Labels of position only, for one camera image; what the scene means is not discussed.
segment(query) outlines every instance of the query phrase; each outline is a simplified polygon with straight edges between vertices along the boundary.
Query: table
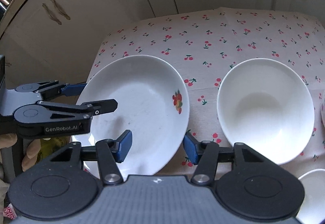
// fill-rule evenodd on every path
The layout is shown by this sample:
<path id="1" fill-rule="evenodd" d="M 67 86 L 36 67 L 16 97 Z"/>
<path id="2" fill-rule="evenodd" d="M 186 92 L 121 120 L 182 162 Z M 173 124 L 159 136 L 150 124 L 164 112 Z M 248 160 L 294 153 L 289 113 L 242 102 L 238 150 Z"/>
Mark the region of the table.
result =
<path id="1" fill-rule="evenodd" d="M 250 58 L 271 58 L 288 65 L 308 86 L 315 125 L 305 150 L 282 167 L 297 177 L 325 168 L 321 121 L 325 30 L 316 18 L 295 12 L 218 8 L 139 21 L 105 37 L 87 81 L 116 59 L 135 54 L 156 56 L 175 67 L 190 97 L 188 130 L 199 141 L 215 141 L 222 147 L 229 143 L 218 122 L 216 101 L 226 73 Z M 191 175 L 194 170 L 181 146 L 159 173 Z M 217 177 L 229 170 L 229 164 L 219 165 Z"/>

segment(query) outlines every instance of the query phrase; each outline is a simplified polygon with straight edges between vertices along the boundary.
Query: round black disc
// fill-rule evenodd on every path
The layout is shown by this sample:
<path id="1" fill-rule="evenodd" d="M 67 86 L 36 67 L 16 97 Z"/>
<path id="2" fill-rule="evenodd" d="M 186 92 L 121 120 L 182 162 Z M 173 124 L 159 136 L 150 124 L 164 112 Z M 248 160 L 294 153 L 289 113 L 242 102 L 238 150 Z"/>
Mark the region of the round black disc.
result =
<path id="1" fill-rule="evenodd" d="M 262 221 L 294 216 L 304 199 L 297 178 L 262 162 L 223 175 L 216 191 L 221 203 L 236 215 Z"/>
<path id="2" fill-rule="evenodd" d="M 9 199 L 21 214 L 36 220 L 54 220 L 73 215 L 96 197 L 92 175 L 76 167 L 32 167 L 12 182 Z"/>

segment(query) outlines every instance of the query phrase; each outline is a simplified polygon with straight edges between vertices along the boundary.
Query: blue gripper pad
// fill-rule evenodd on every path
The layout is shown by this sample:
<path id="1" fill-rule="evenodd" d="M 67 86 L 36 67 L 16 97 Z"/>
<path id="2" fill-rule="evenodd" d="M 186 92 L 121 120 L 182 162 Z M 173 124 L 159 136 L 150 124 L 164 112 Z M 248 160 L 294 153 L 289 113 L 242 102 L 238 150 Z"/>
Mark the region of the blue gripper pad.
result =
<path id="1" fill-rule="evenodd" d="M 78 96 L 87 84 L 69 84 L 61 89 L 61 94 L 65 96 Z"/>
<path id="2" fill-rule="evenodd" d="M 193 142 L 190 137 L 193 137 L 191 134 L 190 136 L 188 133 L 185 134 L 183 139 L 183 147 L 184 150 L 189 158 L 189 160 L 194 164 L 197 165 L 199 163 L 199 155 L 196 152 L 195 142 Z"/>
<path id="3" fill-rule="evenodd" d="M 121 163 L 126 158 L 131 146 L 132 146 L 132 132 L 130 130 L 126 130 L 119 137 L 121 138 L 119 150 L 115 155 L 115 161 Z"/>

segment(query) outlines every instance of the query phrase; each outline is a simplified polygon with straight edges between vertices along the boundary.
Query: metal screw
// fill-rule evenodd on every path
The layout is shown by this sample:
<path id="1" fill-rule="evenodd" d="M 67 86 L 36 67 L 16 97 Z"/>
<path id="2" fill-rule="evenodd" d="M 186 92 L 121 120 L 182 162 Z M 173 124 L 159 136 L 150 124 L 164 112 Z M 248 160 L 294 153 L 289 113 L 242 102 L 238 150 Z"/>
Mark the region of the metal screw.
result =
<path id="1" fill-rule="evenodd" d="M 208 177 L 207 175 L 203 175 L 203 174 L 199 174 L 199 175 L 195 175 L 193 177 L 193 179 L 200 184 L 206 183 L 210 180 L 210 177 Z"/>
<path id="2" fill-rule="evenodd" d="M 121 177 L 117 174 L 108 174 L 105 176 L 105 181 L 109 183 L 116 183 L 121 179 Z"/>

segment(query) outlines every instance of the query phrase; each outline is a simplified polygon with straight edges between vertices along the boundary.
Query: white bowl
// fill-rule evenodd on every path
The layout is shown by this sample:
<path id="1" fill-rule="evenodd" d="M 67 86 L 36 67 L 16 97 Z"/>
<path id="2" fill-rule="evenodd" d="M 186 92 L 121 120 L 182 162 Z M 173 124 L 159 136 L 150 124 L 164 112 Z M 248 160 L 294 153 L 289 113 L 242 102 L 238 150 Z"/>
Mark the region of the white bowl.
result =
<path id="1" fill-rule="evenodd" d="M 102 139 L 116 139 L 129 129 L 132 147 L 124 162 L 118 164 L 123 178 L 155 174 L 173 157 L 186 133 L 190 101 L 183 79 L 162 59 L 128 56 L 101 69 L 77 104 L 111 98 L 117 101 L 117 110 L 94 116 L 90 133 L 73 136 L 73 140 L 90 146 Z M 85 164 L 99 177 L 97 162 Z"/>
<path id="2" fill-rule="evenodd" d="M 297 157 L 314 127 L 306 85 L 271 59 L 250 59 L 232 68 L 220 85 L 217 113 L 230 144 L 243 142 L 277 164 Z"/>
<path id="3" fill-rule="evenodd" d="M 305 189 L 305 198 L 297 219 L 303 224 L 319 224 L 325 220 L 325 169 L 316 169 L 298 178 Z"/>

